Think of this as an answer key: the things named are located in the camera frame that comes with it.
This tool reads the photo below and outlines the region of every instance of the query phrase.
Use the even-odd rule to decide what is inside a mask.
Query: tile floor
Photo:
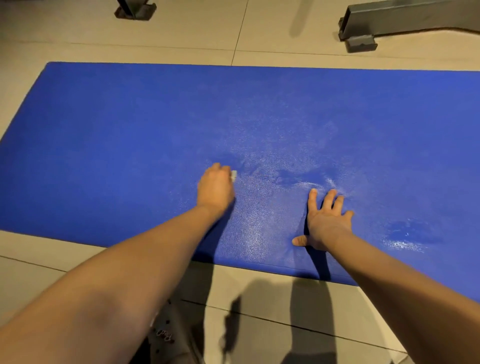
[[[0,133],[49,61],[480,69],[480,36],[453,31],[382,37],[375,52],[347,54],[335,34],[355,2],[364,1],[156,0],[153,18],[134,22],[114,17],[115,0],[0,0]],[[0,325],[99,251],[0,231]],[[204,331],[207,364],[405,357],[357,287],[192,263],[178,295]]]

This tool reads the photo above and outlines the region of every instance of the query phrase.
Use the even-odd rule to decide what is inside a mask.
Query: metal bracket
[[[479,0],[387,0],[349,5],[338,36],[347,51],[377,49],[374,36],[454,29],[480,33]]]
[[[150,20],[156,10],[155,4],[147,4],[148,0],[117,0],[119,7],[115,11],[118,19]]]

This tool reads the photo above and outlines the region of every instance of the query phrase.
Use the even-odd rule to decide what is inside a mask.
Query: forearm
[[[478,304],[351,232],[327,236],[329,252],[370,298],[415,363],[462,362],[462,356],[469,363],[479,357]]]
[[[128,361],[216,218],[195,207],[92,257],[14,318],[0,333],[0,346],[28,346],[35,355],[55,345],[39,356],[48,363]],[[32,338],[36,344],[27,344]]]

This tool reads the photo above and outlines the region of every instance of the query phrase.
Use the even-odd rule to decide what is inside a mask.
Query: right hand
[[[292,243],[296,246],[311,245],[315,249],[328,251],[329,242],[335,240],[335,236],[342,232],[352,233],[353,211],[347,211],[342,215],[344,197],[337,197],[334,203],[336,190],[328,191],[319,210],[317,195],[318,192],[314,188],[308,195],[307,224],[310,235],[297,236]]]
[[[214,163],[198,182],[197,206],[206,207],[215,220],[219,219],[233,202],[235,190],[229,166]]]

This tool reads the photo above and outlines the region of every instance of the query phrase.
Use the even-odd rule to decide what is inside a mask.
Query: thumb
[[[308,245],[308,236],[307,235],[300,235],[296,238],[293,238],[292,244],[295,246],[307,246]]]

